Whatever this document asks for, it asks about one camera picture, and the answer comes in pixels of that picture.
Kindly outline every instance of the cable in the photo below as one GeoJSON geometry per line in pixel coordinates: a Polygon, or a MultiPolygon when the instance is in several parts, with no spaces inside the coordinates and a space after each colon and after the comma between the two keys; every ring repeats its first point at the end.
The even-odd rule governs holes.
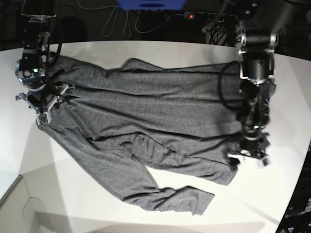
{"type": "Polygon", "coordinates": [[[215,149],[219,148],[222,144],[234,139],[235,137],[241,136],[241,134],[242,134],[241,132],[236,132],[236,133],[232,133],[232,134],[222,134],[222,135],[218,135],[218,136],[212,136],[212,137],[204,138],[203,139],[204,142],[219,140],[219,139],[222,139],[222,140],[220,142],[216,143],[215,145],[209,147],[209,148],[206,148],[206,149],[203,149],[203,150],[198,151],[196,153],[193,153],[192,155],[187,155],[187,157],[204,159],[201,156],[196,156],[196,155],[198,155],[200,153],[207,153],[209,151],[215,150],[215,149]]]}
{"type": "Polygon", "coordinates": [[[111,8],[111,7],[116,7],[116,6],[104,6],[104,7],[100,7],[100,8],[85,8],[83,6],[81,6],[80,2],[78,0],[76,0],[79,7],[83,10],[88,10],[88,11],[97,11],[97,10],[103,10],[103,9],[108,9],[108,8],[111,8]]]}
{"type": "Polygon", "coordinates": [[[62,50],[62,45],[63,45],[63,27],[62,27],[62,24],[61,24],[59,17],[56,17],[56,23],[58,26],[58,33],[59,33],[58,47],[57,47],[57,51],[56,51],[56,54],[55,54],[52,62],[48,64],[48,68],[53,67],[57,63],[60,52],[62,50]]]}
{"type": "Polygon", "coordinates": [[[136,32],[138,32],[140,34],[146,34],[146,33],[154,32],[154,31],[158,30],[159,28],[162,28],[171,19],[171,17],[169,17],[169,19],[166,20],[164,23],[162,23],[160,26],[158,26],[156,28],[153,28],[153,29],[151,29],[149,31],[141,32],[140,30],[137,29],[137,23],[138,23],[138,20],[139,20],[139,17],[140,17],[140,10],[138,10],[138,15],[139,16],[137,17],[136,22],[135,22],[135,30],[136,30],[136,32]]]}
{"type": "Polygon", "coordinates": [[[216,41],[218,41],[218,35],[219,35],[219,32],[220,32],[220,29],[222,29],[222,26],[220,26],[218,23],[214,24],[211,27],[211,30],[210,30],[210,40],[208,42],[210,45],[212,43],[214,45],[218,45],[218,43],[216,43],[216,41]]]}
{"type": "Polygon", "coordinates": [[[222,79],[223,79],[223,75],[225,74],[226,70],[229,69],[230,67],[234,66],[234,65],[239,65],[239,62],[237,61],[233,61],[233,62],[229,62],[227,63],[224,68],[220,71],[219,76],[218,76],[218,85],[217,85],[217,91],[218,91],[218,97],[220,102],[222,103],[222,105],[232,111],[232,112],[237,112],[240,110],[240,107],[234,107],[234,106],[230,106],[226,100],[224,99],[223,96],[223,91],[222,91],[222,79]]]}
{"type": "Polygon", "coordinates": [[[223,31],[223,34],[220,36],[220,38],[217,40],[217,45],[219,44],[219,42],[222,40],[222,38],[224,37],[224,35],[226,35],[226,33],[223,31]]]}
{"type": "Polygon", "coordinates": [[[115,26],[116,26],[116,21],[117,21],[117,17],[118,17],[118,13],[119,13],[119,8],[117,6],[109,6],[109,8],[114,8],[106,22],[106,24],[104,25],[103,29],[102,29],[102,35],[103,37],[105,38],[109,38],[112,36],[113,32],[114,32],[114,29],[115,29],[115,26]],[[112,21],[112,28],[111,28],[111,31],[109,34],[105,34],[105,30],[107,28],[107,26],[109,25],[110,23],[110,20],[112,19],[113,15],[115,14],[115,17],[112,21]]]}
{"type": "MultiPolygon", "coordinates": [[[[103,29],[102,29],[103,37],[105,37],[105,38],[111,37],[113,32],[114,32],[114,30],[115,30],[116,21],[117,21],[117,18],[118,18],[120,7],[118,7],[118,6],[104,6],[104,7],[99,7],[99,8],[86,8],[86,7],[83,7],[78,0],[76,0],[76,1],[77,1],[78,5],[79,5],[79,7],[81,9],[88,10],[88,11],[97,11],[97,10],[104,10],[104,9],[111,9],[111,8],[113,8],[113,10],[110,13],[110,16],[109,16],[107,22],[105,23],[105,25],[103,26],[103,29]],[[111,22],[112,22],[111,31],[107,33],[106,32],[107,27],[109,26],[109,24],[111,22]]],[[[124,27],[123,27],[123,36],[126,39],[129,39],[132,36],[132,30],[131,30],[130,21],[129,21],[129,11],[125,11],[125,13],[126,13],[126,20],[125,20],[125,24],[124,24],[124,27]]]]}
{"type": "Polygon", "coordinates": [[[223,5],[221,6],[221,8],[218,11],[217,15],[215,16],[215,18],[203,28],[203,31],[205,31],[205,32],[210,31],[210,26],[218,22],[219,18],[221,17],[221,15],[224,13],[225,9],[227,8],[229,2],[230,2],[230,0],[224,0],[223,5]]]}

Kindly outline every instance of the gray sweatshirt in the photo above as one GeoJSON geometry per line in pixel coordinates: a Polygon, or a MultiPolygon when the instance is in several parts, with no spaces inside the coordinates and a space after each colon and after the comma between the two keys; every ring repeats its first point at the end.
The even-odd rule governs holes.
{"type": "MultiPolygon", "coordinates": [[[[202,215],[214,195],[187,186],[160,189],[145,166],[228,185],[235,175],[222,155],[221,139],[240,124],[217,95],[224,65],[162,69],[130,59],[120,69],[60,57],[50,70],[55,82],[75,86],[39,126],[100,185],[118,199],[145,210],[202,215]]],[[[237,67],[223,77],[227,100],[239,99],[237,67]]]]}

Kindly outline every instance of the black cable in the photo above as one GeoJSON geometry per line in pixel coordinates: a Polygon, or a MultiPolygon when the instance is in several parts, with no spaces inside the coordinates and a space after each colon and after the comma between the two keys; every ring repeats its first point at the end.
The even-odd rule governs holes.
{"type": "MultiPolygon", "coordinates": [[[[48,27],[49,28],[51,27],[51,18],[48,19],[48,27]]],[[[44,67],[45,67],[45,70],[46,70],[46,78],[47,78],[47,83],[49,84],[49,86],[53,89],[53,91],[56,93],[57,96],[59,96],[64,102],[70,104],[69,100],[67,100],[66,98],[63,97],[63,95],[56,89],[55,85],[51,81],[51,78],[56,78],[57,76],[62,75],[63,73],[65,73],[65,71],[63,69],[61,69],[61,70],[57,71],[55,74],[53,74],[51,76],[51,78],[50,78],[50,74],[49,74],[49,68],[53,67],[56,64],[57,60],[58,60],[61,47],[62,47],[61,43],[58,44],[56,55],[55,55],[53,61],[50,63],[49,62],[49,60],[50,60],[50,53],[49,53],[50,52],[50,42],[48,41],[48,51],[47,51],[47,54],[46,54],[46,62],[44,63],[44,67]]]]}
{"type": "Polygon", "coordinates": [[[213,35],[213,42],[214,42],[214,45],[217,45],[217,42],[218,41],[218,36],[219,36],[219,30],[220,30],[220,27],[219,25],[217,24],[217,27],[216,27],[216,31],[213,35]]]}
{"type": "Polygon", "coordinates": [[[135,11],[130,10],[130,12],[134,13],[135,15],[137,15],[138,17],[140,17],[142,19],[142,16],[140,14],[137,14],[135,11]]]}
{"type": "Polygon", "coordinates": [[[218,85],[217,85],[217,91],[218,91],[218,97],[220,102],[222,103],[222,105],[232,111],[232,112],[237,112],[240,110],[240,107],[234,107],[234,106],[230,106],[226,100],[224,99],[223,96],[223,90],[222,90],[222,79],[223,79],[223,75],[225,74],[225,72],[227,71],[227,69],[229,69],[230,67],[234,66],[234,65],[239,65],[240,63],[237,61],[233,61],[233,62],[229,62],[227,63],[224,68],[220,71],[219,76],[218,76],[218,85]]]}
{"type": "Polygon", "coordinates": [[[164,21],[161,25],[159,25],[159,26],[157,26],[157,27],[155,27],[155,28],[153,28],[153,29],[151,29],[151,30],[142,32],[142,31],[138,30],[138,28],[137,28],[137,24],[138,24],[138,20],[139,20],[139,17],[137,17],[137,19],[136,19],[136,21],[135,21],[135,24],[134,24],[134,27],[135,27],[136,32],[138,32],[139,34],[151,33],[151,32],[154,32],[154,31],[156,31],[156,30],[162,28],[162,27],[163,27],[166,23],[168,23],[171,19],[172,19],[172,17],[168,18],[168,19],[167,19],[166,21],[164,21]]]}
{"type": "Polygon", "coordinates": [[[59,17],[56,17],[56,22],[57,22],[58,33],[59,33],[58,47],[57,47],[56,54],[54,55],[53,61],[49,63],[48,68],[52,68],[54,65],[56,65],[58,58],[60,56],[60,52],[62,50],[62,45],[63,45],[63,28],[62,28],[59,17]]]}
{"type": "Polygon", "coordinates": [[[218,22],[219,18],[222,16],[222,14],[224,13],[225,9],[227,8],[228,4],[229,4],[230,0],[224,0],[223,5],[221,6],[220,10],[218,11],[217,15],[215,16],[215,18],[205,27],[206,31],[210,31],[209,27],[215,23],[218,22]]]}
{"type": "Polygon", "coordinates": [[[224,37],[224,35],[226,35],[225,32],[223,32],[223,34],[221,35],[221,37],[217,40],[217,45],[219,44],[219,42],[222,40],[222,38],[224,37]]]}
{"type": "Polygon", "coordinates": [[[58,76],[61,76],[62,74],[65,73],[64,69],[60,69],[59,71],[57,71],[55,74],[53,74],[52,76],[50,76],[50,80],[52,81],[53,79],[56,79],[58,76]]]}
{"type": "Polygon", "coordinates": [[[224,39],[224,41],[223,41],[223,43],[222,43],[222,46],[225,46],[226,44],[228,44],[228,43],[229,43],[229,40],[230,40],[230,38],[229,38],[229,36],[227,35],[227,37],[224,39]]]}
{"type": "Polygon", "coordinates": [[[209,42],[208,44],[215,44],[215,41],[214,41],[214,35],[216,33],[216,28],[217,28],[218,24],[214,24],[211,29],[210,29],[210,39],[209,39],[209,42]]]}
{"type": "Polygon", "coordinates": [[[225,142],[231,140],[232,138],[234,137],[237,137],[237,136],[240,136],[241,135],[241,132],[237,132],[237,133],[233,133],[233,134],[230,134],[229,136],[227,136],[225,139],[221,140],[219,143],[215,144],[214,146],[211,146],[207,149],[204,150],[204,152],[209,152],[211,150],[215,150],[217,149],[218,147],[220,147],[222,144],[224,144],[225,142]]]}
{"type": "Polygon", "coordinates": [[[200,142],[209,142],[209,141],[214,141],[214,140],[219,140],[219,139],[225,139],[228,137],[232,137],[233,135],[236,135],[238,133],[239,132],[230,133],[230,134],[221,134],[221,135],[217,135],[217,136],[211,136],[211,137],[203,138],[202,140],[200,140],[200,142]]]}

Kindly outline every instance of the white table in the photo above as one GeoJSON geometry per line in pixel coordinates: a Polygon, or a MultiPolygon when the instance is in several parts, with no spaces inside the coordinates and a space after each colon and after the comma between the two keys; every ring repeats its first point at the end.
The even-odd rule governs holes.
{"type": "MultiPolygon", "coordinates": [[[[35,126],[35,113],[15,95],[15,62],[22,50],[0,52],[1,154],[25,178],[41,222],[55,232],[274,233],[293,194],[311,138],[311,62],[276,55],[277,91],[271,100],[271,164],[242,164],[229,186],[149,169],[160,187],[191,185],[216,197],[202,216],[147,212],[123,203],[97,184],[35,126]]],[[[163,68],[225,63],[234,48],[173,42],[87,42],[63,45],[62,55],[104,68],[135,57],[163,68]]]]}

